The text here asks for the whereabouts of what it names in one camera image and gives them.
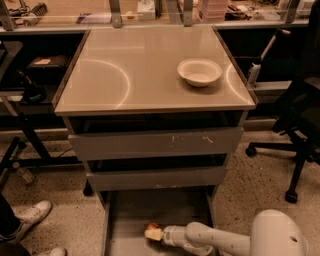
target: sneaker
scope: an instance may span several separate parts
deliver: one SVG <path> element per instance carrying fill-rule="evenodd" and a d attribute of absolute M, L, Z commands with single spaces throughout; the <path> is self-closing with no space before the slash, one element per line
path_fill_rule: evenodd
<path fill-rule="evenodd" d="M 10 238 L 12 239 L 8 242 L 13 244 L 19 243 L 32 226 L 38 224 L 48 216 L 51 208 L 51 202 L 44 200 L 33 205 L 22 214 L 16 214 L 16 217 L 20 219 L 21 224 L 17 231 L 10 235 Z"/>
<path fill-rule="evenodd" d="M 66 256 L 67 251 L 63 247 L 56 247 L 49 252 L 40 253 L 38 256 Z"/>

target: drawer front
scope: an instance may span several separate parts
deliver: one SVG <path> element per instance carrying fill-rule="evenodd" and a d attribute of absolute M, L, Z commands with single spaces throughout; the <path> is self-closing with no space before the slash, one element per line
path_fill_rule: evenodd
<path fill-rule="evenodd" d="M 214 128 L 70 135 L 79 160 L 208 155 L 234 152 L 243 129 Z"/>
<path fill-rule="evenodd" d="M 221 184 L 226 168 L 201 167 L 166 170 L 88 173 L 94 191 L 194 187 Z"/>

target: chair wheel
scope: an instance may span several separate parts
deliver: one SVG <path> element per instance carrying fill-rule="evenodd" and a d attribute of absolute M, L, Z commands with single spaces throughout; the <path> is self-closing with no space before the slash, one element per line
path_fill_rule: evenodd
<path fill-rule="evenodd" d="M 298 201 L 298 194 L 296 192 L 290 192 L 290 191 L 287 191 L 286 192 L 286 201 L 288 203 L 296 203 Z"/>
<path fill-rule="evenodd" d="M 250 146 L 249 146 L 249 147 L 246 149 L 246 154 L 247 154 L 248 157 L 254 157 L 254 156 L 257 154 L 257 150 L 256 150 L 255 147 L 250 147 Z"/>
<path fill-rule="evenodd" d="M 19 143 L 18 143 L 18 148 L 20 149 L 20 150 L 23 150 L 23 149 L 25 149 L 27 147 L 27 144 L 24 142 L 24 141 L 19 141 Z"/>

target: cabinet wheel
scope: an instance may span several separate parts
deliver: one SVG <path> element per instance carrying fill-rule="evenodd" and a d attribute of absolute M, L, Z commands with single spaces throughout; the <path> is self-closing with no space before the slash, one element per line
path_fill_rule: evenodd
<path fill-rule="evenodd" d="M 87 182 L 86 182 L 86 186 L 85 186 L 85 188 L 83 189 L 83 194 L 84 194 L 85 196 L 91 196 L 92 193 L 93 193 L 93 191 L 92 191 L 91 185 L 90 185 L 90 183 L 87 181 Z"/>
<path fill-rule="evenodd" d="M 290 192 L 290 191 L 287 191 L 286 192 L 286 201 L 288 203 L 296 203 L 298 201 L 298 194 L 296 192 Z"/>
<path fill-rule="evenodd" d="M 246 149 L 246 154 L 248 157 L 254 157 L 257 154 L 257 150 L 255 147 L 248 147 Z"/>

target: white bowl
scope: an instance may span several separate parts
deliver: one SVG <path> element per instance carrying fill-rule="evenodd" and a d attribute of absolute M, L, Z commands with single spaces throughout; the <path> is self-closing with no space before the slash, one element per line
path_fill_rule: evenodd
<path fill-rule="evenodd" d="M 216 81 L 221 75 L 220 66 L 206 59 L 188 59 L 178 66 L 179 75 L 194 87 L 205 87 Z"/>

